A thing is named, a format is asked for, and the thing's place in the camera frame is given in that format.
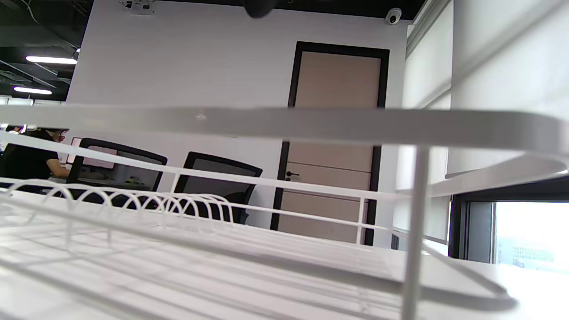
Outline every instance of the computer monitor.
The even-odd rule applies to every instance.
[[[81,140],[82,140],[81,138],[73,137],[73,139],[71,139],[71,145],[78,147],[81,144]],[[72,165],[73,161],[75,161],[75,155],[74,154],[68,154],[66,163]]]
[[[118,152],[117,150],[114,150],[114,149],[109,149],[109,148],[99,147],[99,146],[88,146],[87,149],[99,151],[99,152],[103,152],[103,153],[108,153],[108,154],[112,154],[112,155],[117,155],[117,152]],[[105,168],[105,169],[114,168],[114,162],[109,162],[109,161],[104,161],[104,160],[99,160],[99,159],[93,159],[93,158],[87,158],[87,157],[85,157],[83,159],[83,165]]]

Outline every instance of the fluorescent light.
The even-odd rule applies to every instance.
[[[40,95],[50,95],[51,94],[51,91],[49,91],[49,90],[32,89],[32,88],[14,87],[14,90],[16,90],[18,92],[38,93]]]
[[[38,62],[38,63],[77,64],[77,60],[71,58],[27,56],[26,60],[28,60],[29,62]]]

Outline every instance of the black ceiling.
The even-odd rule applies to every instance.
[[[92,6],[93,0],[0,0],[0,95],[27,98],[13,88],[30,87],[53,92],[32,99],[65,101],[74,66],[36,65],[25,57],[76,58]]]
[[[241,0],[172,0],[241,6]],[[425,0],[281,0],[278,9],[384,18],[399,7],[413,19]],[[14,87],[47,89],[32,99],[65,101],[74,66],[36,65],[28,55],[77,58],[93,0],[0,0],[0,95],[28,97]]]
[[[241,6],[241,0],[171,0],[177,2],[212,3]],[[400,8],[401,19],[413,20],[426,0],[281,0],[277,9],[358,15],[385,18],[392,8]]]

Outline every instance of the office chair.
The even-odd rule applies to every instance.
[[[246,163],[193,151],[188,153],[184,168],[217,173],[238,174],[257,178],[260,177],[263,172],[262,169]],[[254,188],[254,184],[181,175],[174,192],[188,194],[214,194],[224,197],[229,202],[249,204],[249,199],[251,198],[251,194],[253,194]],[[205,204],[198,202],[197,206],[199,216],[207,217],[208,212]],[[212,205],[211,209],[212,217],[216,220],[220,220],[218,207]],[[229,210],[227,207],[223,207],[222,209],[224,221],[229,221]],[[245,224],[245,221],[249,216],[245,212],[245,209],[233,207],[232,212],[233,221],[235,223]],[[195,214],[192,206],[188,206],[185,213],[189,215]]]
[[[109,141],[84,138],[81,140],[79,146],[157,165],[165,165],[168,162],[168,159],[164,156]],[[98,172],[104,177],[104,179],[83,178],[81,177],[81,173],[84,172]],[[76,156],[66,183],[81,183],[89,186],[113,187],[129,190],[156,191],[161,178],[161,171],[142,169],[119,163]],[[77,189],[71,190],[71,194],[75,199],[77,199],[83,192],[85,191]],[[139,196],[141,203],[144,203],[146,199],[147,197],[145,196]],[[113,206],[122,207],[127,200],[127,196],[116,196],[112,201]],[[102,199],[95,194],[88,195],[85,198],[85,201],[102,203]],[[157,206],[158,204],[152,201],[152,203],[148,204],[147,208],[151,209]],[[135,206],[134,204],[130,204],[128,208],[134,209]]]

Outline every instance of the person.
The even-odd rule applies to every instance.
[[[68,129],[41,128],[23,133],[24,136],[61,142]],[[0,177],[14,179],[48,179],[51,174],[66,178],[69,169],[59,163],[57,152],[10,143],[0,157]]]
[[[21,126],[8,126],[6,127],[6,132],[11,133],[11,134],[19,134],[20,131],[22,130]],[[6,146],[8,145],[8,142],[0,142],[0,151],[4,152],[4,150],[6,150]]]

